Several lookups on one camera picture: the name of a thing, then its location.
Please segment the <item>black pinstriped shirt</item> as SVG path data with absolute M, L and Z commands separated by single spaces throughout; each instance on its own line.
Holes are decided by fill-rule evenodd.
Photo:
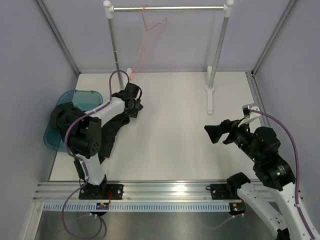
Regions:
M 90 111 L 75 107 L 75 121 L 66 132 L 59 133 L 80 179 L 93 185 L 103 181 L 101 163 L 111 156 L 120 129 L 142 109 L 139 98 L 118 97 Z

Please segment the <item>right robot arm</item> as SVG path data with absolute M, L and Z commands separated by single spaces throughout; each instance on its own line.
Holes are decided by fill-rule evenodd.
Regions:
M 318 240 L 319 232 L 299 201 L 298 176 L 290 165 L 279 155 L 280 141 L 272 128 L 258 127 L 250 132 L 248 124 L 240 120 L 226 119 L 219 125 L 204 126 L 211 142 L 216 144 L 227 134 L 223 144 L 231 143 L 253 161 L 253 171 L 264 187 L 270 192 L 278 209 L 275 209 L 255 188 L 243 173 L 227 178 L 226 183 L 216 188 L 206 188 L 212 196 L 227 196 L 242 200 L 268 227 L 276 240 Z

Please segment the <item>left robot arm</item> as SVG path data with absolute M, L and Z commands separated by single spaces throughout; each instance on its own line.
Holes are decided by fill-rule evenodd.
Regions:
M 79 199 L 122 199 L 123 186 L 109 184 L 101 164 L 111 156 L 120 128 L 143 109 L 142 93 L 138 85 L 129 82 L 92 110 L 83 111 L 72 102 L 53 109 L 49 125 L 59 133 L 67 154 L 73 158 L 81 181 Z

